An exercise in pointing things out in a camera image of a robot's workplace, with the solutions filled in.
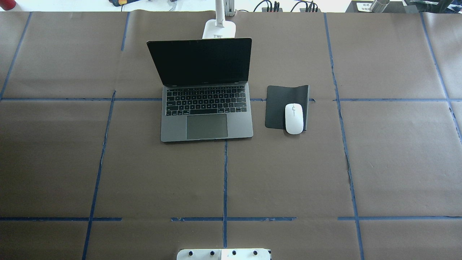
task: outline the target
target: trackpad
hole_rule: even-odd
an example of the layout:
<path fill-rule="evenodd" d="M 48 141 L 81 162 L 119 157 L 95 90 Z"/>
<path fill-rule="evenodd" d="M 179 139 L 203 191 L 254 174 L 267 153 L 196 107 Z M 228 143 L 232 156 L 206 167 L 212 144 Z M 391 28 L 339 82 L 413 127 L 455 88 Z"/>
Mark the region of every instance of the trackpad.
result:
<path fill-rule="evenodd" d="M 186 139 L 228 137 L 226 114 L 186 117 Z"/>

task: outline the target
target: laptop keyboard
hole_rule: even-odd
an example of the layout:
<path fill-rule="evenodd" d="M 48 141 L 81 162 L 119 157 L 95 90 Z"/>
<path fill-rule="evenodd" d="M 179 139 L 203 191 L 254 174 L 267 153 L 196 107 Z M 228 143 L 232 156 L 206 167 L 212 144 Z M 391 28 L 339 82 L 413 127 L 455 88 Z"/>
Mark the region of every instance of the laptop keyboard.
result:
<path fill-rule="evenodd" d="M 244 86 L 167 90 L 167 116 L 246 112 Z"/>

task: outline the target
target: gray laptop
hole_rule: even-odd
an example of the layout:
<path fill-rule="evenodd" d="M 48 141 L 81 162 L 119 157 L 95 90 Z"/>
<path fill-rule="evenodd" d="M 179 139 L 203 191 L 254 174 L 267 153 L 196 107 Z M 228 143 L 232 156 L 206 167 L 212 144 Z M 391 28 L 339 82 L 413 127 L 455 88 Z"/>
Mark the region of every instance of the gray laptop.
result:
<path fill-rule="evenodd" d="M 163 142 L 252 137 L 252 39 L 147 42 L 162 81 Z"/>

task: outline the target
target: white floor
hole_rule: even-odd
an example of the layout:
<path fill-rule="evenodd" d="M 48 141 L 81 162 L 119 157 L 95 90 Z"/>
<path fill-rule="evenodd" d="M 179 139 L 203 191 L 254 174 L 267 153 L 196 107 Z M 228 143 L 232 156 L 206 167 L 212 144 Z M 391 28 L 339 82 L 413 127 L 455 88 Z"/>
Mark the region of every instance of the white floor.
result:
<path fill-rule="evenodd" d="M 123 7 L 115 7 L 108 0 L 16 0 L 17 5 L 11 11 L 44 11 L 44 12 L 119 12 L 132 11 L 136 9 L 148 11 L 207 11 L 215 10 L 215 0 L 177 0 L 172 3 L 170 0 L 139 0 Z M 260 0 L 235 0 L 236 10 L 244 9 L 253 11 Z M 297 3 L 296 0 L 281 0 L 280 8 L 289 12 Z M 323 12 L 345 12 L 350 0 L 316 0 Z M 263 3 L 257 9 L 261 12 Z M 294 12 L 299 12 L 299 4 Z"/>

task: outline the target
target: black mouse pad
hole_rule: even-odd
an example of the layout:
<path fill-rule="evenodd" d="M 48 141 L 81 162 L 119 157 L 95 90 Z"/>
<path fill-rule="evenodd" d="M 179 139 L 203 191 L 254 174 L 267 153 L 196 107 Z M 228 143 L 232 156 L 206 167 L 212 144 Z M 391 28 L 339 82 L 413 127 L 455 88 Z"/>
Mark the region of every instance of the black mouse pad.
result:
<path fill-rule="evenodd" d="M 284 129 L 286 105 L 297 103 L 302 106 L 303 130 L 306 130 L 306 119 L 308 118 L 308 100 L 310 99 L 309 85 L 299 87 L 268 86 L 266 98 L 266 127 Z"/>

